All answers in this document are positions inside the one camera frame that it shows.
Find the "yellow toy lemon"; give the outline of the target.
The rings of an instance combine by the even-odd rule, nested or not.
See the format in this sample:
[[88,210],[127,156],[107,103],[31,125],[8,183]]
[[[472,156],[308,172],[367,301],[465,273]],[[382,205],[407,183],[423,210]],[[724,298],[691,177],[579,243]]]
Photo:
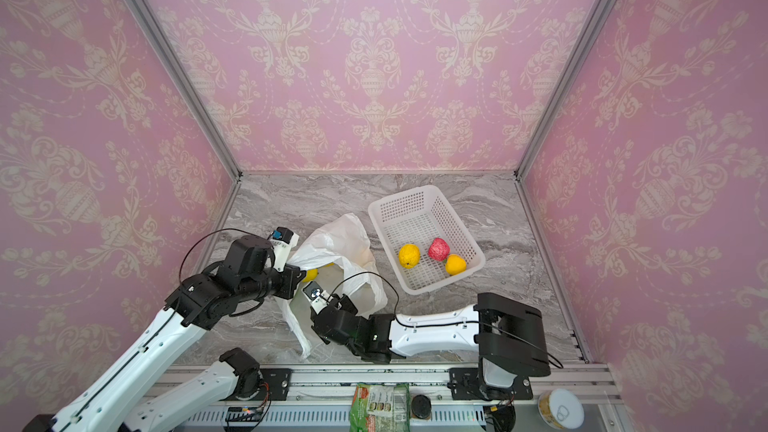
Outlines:
[[307,270],[306,271],[306,275],[303,278],[302,282],[303,283],[312,282],[312,281],[314,281],[317,278],[318,274],[319,274],[319,270],[317,268]]

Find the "white plastic bag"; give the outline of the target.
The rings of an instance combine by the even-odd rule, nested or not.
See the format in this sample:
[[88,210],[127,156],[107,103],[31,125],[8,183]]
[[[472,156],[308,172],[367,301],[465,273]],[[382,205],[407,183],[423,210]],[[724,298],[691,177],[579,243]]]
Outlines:
[[[388,302],[385,285],[376,275],[377,266],[368,234],[353,213],[340,216],[304,239],[288,263],[307,272],[306,283],[314,280],[324,290],[349,296],[358,313],[369,317]],[[276,300],[277,305],[300,345],[299,359],[307,360],[323,342],[311,330],[309,300],[300,289],[292,299]]]

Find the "yellow toy orange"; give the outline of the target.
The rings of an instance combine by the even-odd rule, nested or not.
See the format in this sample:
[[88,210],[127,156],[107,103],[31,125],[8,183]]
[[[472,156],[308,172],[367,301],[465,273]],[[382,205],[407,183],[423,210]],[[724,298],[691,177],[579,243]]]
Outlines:
[[421,252],[415,244],[405,244],[398,252],[398,261],[403,269],[409,270],[416,267],[421,258]]

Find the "red toy apple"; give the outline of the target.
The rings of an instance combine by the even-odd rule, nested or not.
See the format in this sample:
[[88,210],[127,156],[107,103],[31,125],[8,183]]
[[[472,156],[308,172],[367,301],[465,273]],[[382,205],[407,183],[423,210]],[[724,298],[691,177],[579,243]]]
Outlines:
[[438,262],[444,262],[451,254],[449,244],[442,238],[435,238],[430,244],[427,255]]

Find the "small orange toy fruit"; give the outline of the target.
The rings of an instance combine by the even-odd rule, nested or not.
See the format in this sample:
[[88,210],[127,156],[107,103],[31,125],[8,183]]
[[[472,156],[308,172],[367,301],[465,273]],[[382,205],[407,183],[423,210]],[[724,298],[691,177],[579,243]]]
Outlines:
[[450,276],[456,276],[465,272],[468,268],[464,258],[457,254],[450,254],[444,263],[445,271]]

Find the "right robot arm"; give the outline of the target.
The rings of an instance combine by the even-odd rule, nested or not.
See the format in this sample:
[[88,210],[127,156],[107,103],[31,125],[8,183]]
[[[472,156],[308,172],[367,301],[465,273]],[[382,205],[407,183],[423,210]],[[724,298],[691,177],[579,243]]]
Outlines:
[[314,282],[303,294],[315,334],[365,362],[388,364],[440,351],[476,354],[476,367],[448,371],[446,387],[454,400],[530,400],[530,380],[563,367],[547,350],[539,309],[495,293],[480,293],[474,305],[445,313],[368,318],[348,296],[330,294]]

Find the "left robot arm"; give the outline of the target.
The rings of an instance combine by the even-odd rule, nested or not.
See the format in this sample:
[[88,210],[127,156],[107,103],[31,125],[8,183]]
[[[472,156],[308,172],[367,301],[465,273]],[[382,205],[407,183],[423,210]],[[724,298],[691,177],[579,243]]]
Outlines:
[[246,234],[226,257],[181,281],[141,336],[85,392],[57,413],[37,415],[26,431],[125,431],[125,420],[176,359],[248,301],[289,299],[306,272],[288,258],[299,237],[285,227]]

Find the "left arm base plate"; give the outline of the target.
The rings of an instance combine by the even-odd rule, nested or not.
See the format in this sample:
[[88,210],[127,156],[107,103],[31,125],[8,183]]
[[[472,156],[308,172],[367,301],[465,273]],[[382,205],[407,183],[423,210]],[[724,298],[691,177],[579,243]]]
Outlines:
[[234,397],[240,401],[285,401],[292,372],[290,368],[272,367],[246,372],[238,380]]

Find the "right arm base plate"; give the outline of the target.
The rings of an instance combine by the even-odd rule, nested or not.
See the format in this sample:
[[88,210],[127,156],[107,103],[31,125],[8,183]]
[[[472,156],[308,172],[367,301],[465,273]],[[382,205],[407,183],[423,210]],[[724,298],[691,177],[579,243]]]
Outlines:
[[527,377],[515,376],[508,387],[486,384],[478,368],[450,368],[448,377],[453,400],[518,401],[532,400],[534,396]]

